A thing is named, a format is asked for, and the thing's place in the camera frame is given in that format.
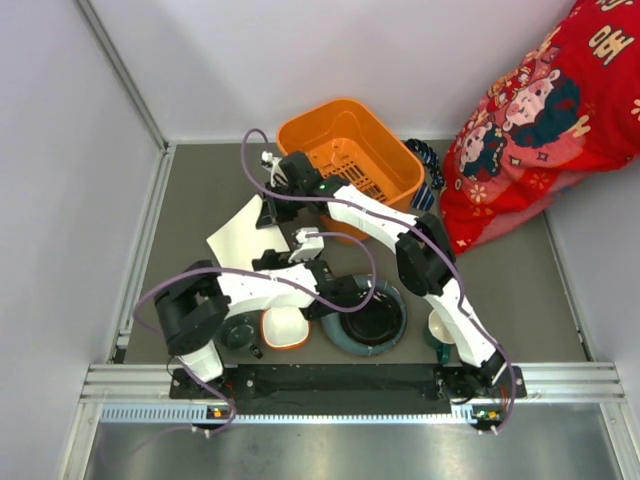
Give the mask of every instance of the orange basket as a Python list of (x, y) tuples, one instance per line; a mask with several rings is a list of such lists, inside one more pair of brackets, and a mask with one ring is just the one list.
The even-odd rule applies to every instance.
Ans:
[[(424, 181), (424, 167), (364, 105), (341, 98), (287, 121), (278, 130), (283, 154), (307, 154), (326, 178), (340, 175), (369, 197), (406, 212)], [(323, 217), (327, 229), (367, 237), (360, 230)]]

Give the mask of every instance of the gray tabletop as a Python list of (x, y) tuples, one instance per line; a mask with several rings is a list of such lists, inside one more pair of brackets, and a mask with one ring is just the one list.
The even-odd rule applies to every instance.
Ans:
[[(439, 153), (449, 141), (429, 142)], [(250, 145), (252, 169), (260, 178), (261, 145)], [(197, 260), (213, 259), (206, 238), (220, 228), (255, 194), (239, 165), (239, 145), (181, 145), (177, 148), (149, 258), (143, 291), (183, 271)], [(298, 224), (313, 225), (308, 216)], [(357, 247), (328, 240), (322, 254), (337, 275), (367, 273), (368, 260)], [(264, 347), (268, 363), (411, 363), (435, 362), (435, 352), (422, 339), (431, 307), (400, 283), (395, 258), (381, 244), (368, 240), (378, 271), (395, 285), (407, 305), (407, 330), (390, 351), (371, 358), (356, 357), (334, 346), (319, 324), (301, 348), (276, 351)], [(585, 359), (549, 244), (544, 219), (536, 217), (514, 232), (458, 259), (467, 294), (488, 331), (518, 362), (562, 362)], [(157, 325), (148, 305), (142, 317)], [(248, 353), (221, 352), (227, 362), (251, 363)], [(166, 347), (153, 334), (134, 325), (127, 363), (160, 363)]]

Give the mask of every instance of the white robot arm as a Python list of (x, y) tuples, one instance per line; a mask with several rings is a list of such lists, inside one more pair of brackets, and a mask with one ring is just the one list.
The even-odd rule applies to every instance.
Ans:
[[(455, 258), (448, 239), (436, 217), (400, 213), (367, 197), (340, 177), (325, 179), (301, 152), (283, 159), (271, 157), (267, 160), (263, 157), (263, 165), (269, 167), (271, 162), (272, 168), (277, 166), (278, 178), (278, 182), (268, 183), (267, 188), (281, 197), (274, 199), (265, 195), (256, 225), (258, 228), (291, 220), (298, 210), (312, 204), (332, 219), (351, 225), (382, 242), (395, 253), (398, 273), (404, 286), (413, 294), (423, 297), (439, 314), (455, 340), (462, 363), (472, 369), (485, 385), (495, 384), (506, 368), (505, 359), (479, 331), (478, 327), (482, 326), (466, 298), (463, 299), (462, 309), (467, 314), (458, 308), (460, 288), (452, 272), (406, 226), (410, 225), (432, 239), (453, 262)], [(308, 197), (309, 201), (300, 203), (288, 200), (292, 195)], [(348, 202), (349, 205), (327, 202), (328, 198)], [(389, 218), (399, 220), (403, 225)], [(322, 246), (317, 243), (305, 246), (305, 239), (304, 233), (299, 233), (298, 240), (302, 245), (292, 254), (266, 251), (261, 259), (255, 259), (254, 269), (263, 278), (236, 274), (203, 275), (160, 292), (155, 297), (155, 305), (169, 353), (180, 356), (201, 380), (209, 381), (223, 372), (222, 362), (211, 339), (225, 318), (284, 306), (302, 309), (308, 320), (318, 319), (328, 313), (327, 307), (314, 300), (314, 297), (282, 280), (295, 282), (322, 298), (340, 304), (340, 294), (357, 287), (348, 284), (349, 277), (346, 277), (347, 280), (344, 277), (336, 280), (325, 262), (314, 260)], [(197, 295), (206, 300), (198, 303)]]

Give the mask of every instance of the red clothing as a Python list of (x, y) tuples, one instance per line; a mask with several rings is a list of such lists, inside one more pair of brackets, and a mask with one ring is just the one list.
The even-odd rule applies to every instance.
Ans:
[[(503, 235), (638, 153), (640, 1), (579, 0), (494, 84), (446, 155), (440, 207), (454, 251)], [(495, 176), (461, 169), (496, 161)]]

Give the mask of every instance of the black mount plate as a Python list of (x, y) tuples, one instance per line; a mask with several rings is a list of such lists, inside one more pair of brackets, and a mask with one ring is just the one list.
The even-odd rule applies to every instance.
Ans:
[[(514, 367), (516, 377), (522, 371)], [(402, 415), (448, 413), (449, 401), (441, 396), (438, 379), (463, 375), (462, 367), (437, 364), (382, 365), (237, 365), (210, 385), (231, 396), (238, 411), (282, 415)], [(169, 396), (173, 399), (207, 399), (214, 395), (191, 380), (183, 369), (173, 372)], [(517, 397), (526, 397), (524, 382)], [(486, 393), (510, 391), (508, 372)]]

